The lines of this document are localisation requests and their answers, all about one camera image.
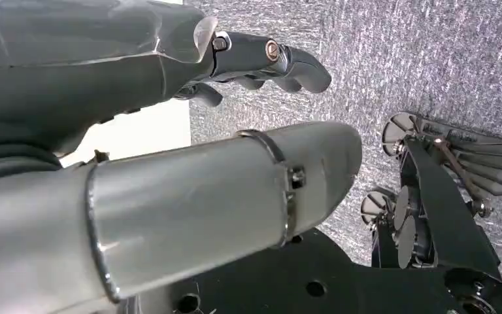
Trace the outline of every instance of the bolt hole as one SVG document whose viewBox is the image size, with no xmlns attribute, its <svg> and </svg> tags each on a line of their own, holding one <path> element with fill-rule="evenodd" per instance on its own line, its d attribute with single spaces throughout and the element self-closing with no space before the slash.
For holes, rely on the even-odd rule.
<svg viewBox="0 0 502 314">
<path fill-rule="evenodd" d="M 199 299 L 199 296 L 190 293 L 186 294 L 178 301 L 176 309 L 183 314 L 193 313 L 196 309 L 199 309 L 200 303 L 201 299 Z"/>
<path fill-rule="evenodd" d="M 301 243 L 303 240 L 303 237 L 300 235 L 296 235 L 295 237 L 292 238 L 292 243 L 298 244 Z"/>
<path fill-rule="evenodd" d="M 315 298 L 319 298 L 326 294 L 326 287 L 318 281 L 311 281 L 307 283 L 305 288 L 309 295 Z"/>
</svg>

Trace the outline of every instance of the black metal bracket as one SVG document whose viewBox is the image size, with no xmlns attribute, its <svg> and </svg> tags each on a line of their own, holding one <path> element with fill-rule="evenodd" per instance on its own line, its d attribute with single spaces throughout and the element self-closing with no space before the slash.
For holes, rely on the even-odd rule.
<svg viewBox="0 0 502 314">
<path fill-rule="evenodd" d="M 480 233 L 451 176 L 426 152 L 429 143 L 404 139 L 402 183 L 416 183 L 435 247 L 435 265 L 476 270 L 501 280 L 495 254 Z"/>
</svg>

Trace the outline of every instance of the black mounting plate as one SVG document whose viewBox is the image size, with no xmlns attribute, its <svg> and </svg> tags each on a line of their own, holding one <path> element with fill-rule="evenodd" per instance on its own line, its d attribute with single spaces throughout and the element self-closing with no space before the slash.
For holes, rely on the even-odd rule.
<svg viewBox="0 0 502 314">
<path fill-rule="evenodd" d="M 299 239 L 281 249 L 267 249 L 141 294 L 120 304 L 118 313 L 445 314 L 455 310 L 468 314 L 450 288 L 463 287 L 460 293 L 465 295 L 474 280 L 490 280 L 473 273 L 464 286 L 460 284 L 465 281 L 461 270 L 387 270 L 357 265 L 317 229 Z M 454 275 L 451 283 L 450 273 L 459 275 Z M 499 287 L 496 298 L 502 300 Z"/>
</svg>

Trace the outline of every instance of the metal bolt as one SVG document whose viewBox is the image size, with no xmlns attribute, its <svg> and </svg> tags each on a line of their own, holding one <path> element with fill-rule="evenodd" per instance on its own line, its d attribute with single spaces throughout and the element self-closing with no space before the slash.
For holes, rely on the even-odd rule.
<svg viewBox="0 0 502 314">
<path fill-rule="evenodd" d="M 272 39 L 270 41 L 267 41 L 265 51 L 269 60 L 278 61 L 278 58 L 280 57 L 280 49 L 275 41 L 273 41 Z"/>
<path fill-rule="evenodd" d="M 403 152 L 403 149 L 405 148 L 403 141 L 397 141 L 393 144 L 392 149 L 393 152 L 396 154 L 401 154 Z"/>
<path fill-rule="evenodd" d="M 222 37 L 217 37 L 212 40 L 212 47 L 216 51 L 223 51 L 228 49 L 228 42 Z"/>
<path fill-rule="evenodd" d="M 490 206 L 486 200 L 473 201 L 473 209 L 482 218 L 488 218 L 494 211 L 492 206 Z"/>
<path fill-rule="evenodd" d="M 293 189 L 304 187 L 307 176 L 305 175 L 305 169 L 303 167 L 297 166 L 290 169 L 290 175 Z"/>
</svg>

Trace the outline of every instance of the metal screw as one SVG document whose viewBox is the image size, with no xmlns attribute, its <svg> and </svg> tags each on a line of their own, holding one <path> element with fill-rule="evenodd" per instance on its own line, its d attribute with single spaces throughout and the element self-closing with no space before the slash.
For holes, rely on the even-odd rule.
<svg viewBox="0 0 502 314">
<path fill-rule="evenodd" d="M 273 41 L 272 39 L 270 41 L 267 41 L 265 51 L 269 60 L 278 61 L 278 58 L 280 57 L 280 50 L 278 44 L 275 41 Z"/>
<path fill-rule="evenodd" d="M 216 51 L 223 51 L 228 49 L 228 42 L 222 37 L 217 37 L 212 40 L 212 47 Z"/>
<path fill-rule="evenodd" d="M 477 292 L 480 292 L 484 288 L 484 285 L 480 281 L 475 281 L 473 285 L 475 286 Z"/>
</svg>

